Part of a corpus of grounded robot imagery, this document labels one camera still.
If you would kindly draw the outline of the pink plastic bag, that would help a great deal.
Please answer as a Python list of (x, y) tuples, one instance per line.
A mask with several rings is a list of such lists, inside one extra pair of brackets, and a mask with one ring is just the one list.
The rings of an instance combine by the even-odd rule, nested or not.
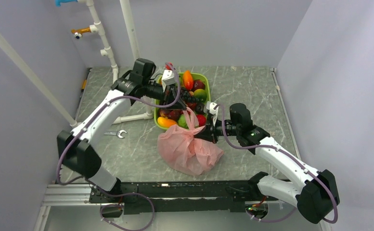
[(191, 176), (210, 171), (224, 155), (216, 144), (195, 138), (204, 126), (199, 126), (197, 115), (187, 108), (183, 111), (187, 128), (172, 125), (157, 138), (157, 150), (174, 170)]

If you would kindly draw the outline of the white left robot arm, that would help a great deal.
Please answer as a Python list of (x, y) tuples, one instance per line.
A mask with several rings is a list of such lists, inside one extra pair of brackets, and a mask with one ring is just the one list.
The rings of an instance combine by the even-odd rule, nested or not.
[(115, 80), (104, 100), (79, 125), (71, 131), (62, 130), (57, 136), (59, 160), (56, 182), (68, 185), (74, 180), (61, 181), (61, 167), (79, 174), (75, 180), (84, 178), (102, 191), (109, 202), (115, 202), (122, 194), (121, 181), (102, 165), (94, 146), (116, 119), (127, 112), (136, 101), (156, 108), (186, 109), (181, 99), (179, 73), (171, 63), (166, 63), (161, 83), (154, 82), (154, 62), (139, 58), (131, 70)]

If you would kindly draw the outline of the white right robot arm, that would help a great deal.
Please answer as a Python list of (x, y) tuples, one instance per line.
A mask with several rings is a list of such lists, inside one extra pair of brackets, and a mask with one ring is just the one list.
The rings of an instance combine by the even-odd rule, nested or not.
[(288, 152), (271, 134), (254, 124), (243, 103), (230, 106), (230, 119), (225, 119), (225, 109), (220, 104), (207, 102), (203, 111), (207, 113), (207, 122), (196, 137), (216, 143), (223, 136), (231, 147), (263, 158), (288, 178), (284, 181), (265, 172), (257, 173), (248, 181), (252, 199), (271, 196), (286, 202), (313, 224), (338, 221), (340, 200), (331, 171), (320, 171)]

